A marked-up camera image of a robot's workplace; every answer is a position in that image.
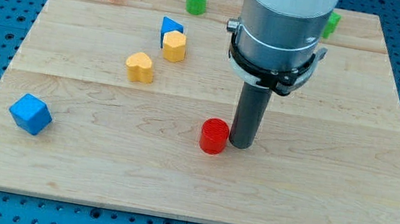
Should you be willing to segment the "green block behind arm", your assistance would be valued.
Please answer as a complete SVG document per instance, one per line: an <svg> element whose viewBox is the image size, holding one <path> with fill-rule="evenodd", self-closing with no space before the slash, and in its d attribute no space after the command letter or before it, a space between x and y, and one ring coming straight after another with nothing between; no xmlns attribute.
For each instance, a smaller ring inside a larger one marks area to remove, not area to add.
<svg viewBox="0 0 400 224"><path fill-rule="evenodd" d="M336 13L335 11L333 11L329 18L328 18L328 22L326 23L326 26L324 28L324 31L322 32L322 37L324 39L327 39L328 37L330 37L330 35L336 30L337 25L339 24L341 20L341 16Z"/></svg>

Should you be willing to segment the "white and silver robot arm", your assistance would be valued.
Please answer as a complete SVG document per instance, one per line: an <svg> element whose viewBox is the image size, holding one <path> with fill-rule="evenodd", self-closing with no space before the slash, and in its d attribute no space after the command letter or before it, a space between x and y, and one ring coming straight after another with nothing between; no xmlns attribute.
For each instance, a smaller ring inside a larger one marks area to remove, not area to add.
<svg viewBox="0 0 400 224"><path fill-rule="evenodd" d="M310 59L338 0L244 0L237 50L267 70L290 71Z"/></svg>

